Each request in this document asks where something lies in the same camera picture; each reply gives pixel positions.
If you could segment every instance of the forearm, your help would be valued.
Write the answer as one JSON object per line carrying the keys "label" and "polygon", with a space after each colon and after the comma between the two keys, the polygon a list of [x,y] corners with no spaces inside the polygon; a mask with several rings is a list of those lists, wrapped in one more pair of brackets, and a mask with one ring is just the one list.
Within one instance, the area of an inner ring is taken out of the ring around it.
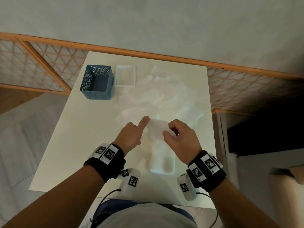
{"label": "forearm", "polygon": [[228,179],[209,192],[226,228],[280,228],[269,216],[247,199]]}
{"label": "forearm", "polygon": [[8,227],[78,227],[104,185],[91,167],[84,166],[12,218]]}

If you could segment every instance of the person's left hand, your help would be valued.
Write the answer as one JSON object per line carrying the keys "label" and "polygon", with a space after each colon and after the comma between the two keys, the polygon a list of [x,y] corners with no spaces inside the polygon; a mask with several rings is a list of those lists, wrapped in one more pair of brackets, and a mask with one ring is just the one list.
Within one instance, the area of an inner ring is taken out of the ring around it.
{"label": "person's left hand", "polygon": [[117,138],[112,143],[118,145],[126,156],[129,151],[134,149],[137,145],[140,145],[142,132],[149,121],[150,118],[148,116],[144,116],[138,126],[129,122],[124,128],[122,128]]}

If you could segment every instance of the person's left arm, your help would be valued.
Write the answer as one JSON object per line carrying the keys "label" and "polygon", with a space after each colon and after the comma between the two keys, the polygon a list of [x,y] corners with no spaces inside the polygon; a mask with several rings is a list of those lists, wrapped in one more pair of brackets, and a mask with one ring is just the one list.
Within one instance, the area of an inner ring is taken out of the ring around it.
{"label": "person's left arm", "polygon": [[[126,156],[140,145],[142,132],[149,120],[145,116],[138,126],[129,122],[113,144],[119,146]],[[100,174],[86,165],[22,210],[3,228],[78,227],[104,183]]]}

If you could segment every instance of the wooden floor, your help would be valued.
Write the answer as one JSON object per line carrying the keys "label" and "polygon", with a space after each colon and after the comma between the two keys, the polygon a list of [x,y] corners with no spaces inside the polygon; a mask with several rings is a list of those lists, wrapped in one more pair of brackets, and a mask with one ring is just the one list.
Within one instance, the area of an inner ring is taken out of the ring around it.
{"label": "wooden floor", "polygon": [[42,94],[40,92],[0,88],[0,114],[10,111]]}

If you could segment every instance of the hand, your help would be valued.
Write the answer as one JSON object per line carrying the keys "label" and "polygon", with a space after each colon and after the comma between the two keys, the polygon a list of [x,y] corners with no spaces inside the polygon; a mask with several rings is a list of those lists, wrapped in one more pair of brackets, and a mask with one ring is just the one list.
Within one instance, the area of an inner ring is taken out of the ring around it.
{"label": "hand", "polygon": [[167,131],[163,131],[165,142],[177,157],[188,165],[202,150],[196,133],[177,119],[169,122],[169,128],[177,135],[177,138],[173,138]]}
{"label": "hand", "polygon": [[144,116],[139,122],[138,126],[135,126],[132,122],[129,122],[124,128],[122,128],[117,138],[112,143],[118,145],[126,156],[129,151],[134,149],[137,145],[140,145],[142,132],[149,121],[150,118],[148,116]]}

